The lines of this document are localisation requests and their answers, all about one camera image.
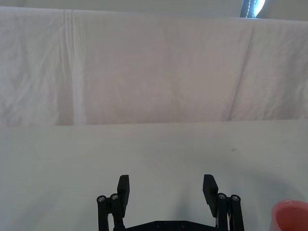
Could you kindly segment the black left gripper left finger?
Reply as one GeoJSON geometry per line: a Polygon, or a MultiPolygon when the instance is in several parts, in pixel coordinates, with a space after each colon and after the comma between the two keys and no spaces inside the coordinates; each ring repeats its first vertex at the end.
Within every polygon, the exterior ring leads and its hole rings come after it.
{"type": "Polygon", "coordinates": [[[129,192],[129,176],[121,175],[117,186],[117,193],[112,194],[110,197],[104,195],[97,197],[99,231],[109,230],[109,214],[113,216],[114,231],[124,231],[126,229],[123,218],[125,217],[129,192]]]}

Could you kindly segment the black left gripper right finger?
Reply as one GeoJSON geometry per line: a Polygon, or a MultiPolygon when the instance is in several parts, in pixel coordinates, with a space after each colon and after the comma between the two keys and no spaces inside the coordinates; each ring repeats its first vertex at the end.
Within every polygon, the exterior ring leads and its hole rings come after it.
{"type": "Polygon", "coordinates": [[[203,194],[216,219],[216,231],[244,231],[241,199],[238,195],[219,193],[214,176],[210,174],[204,175],[203,194]]]}

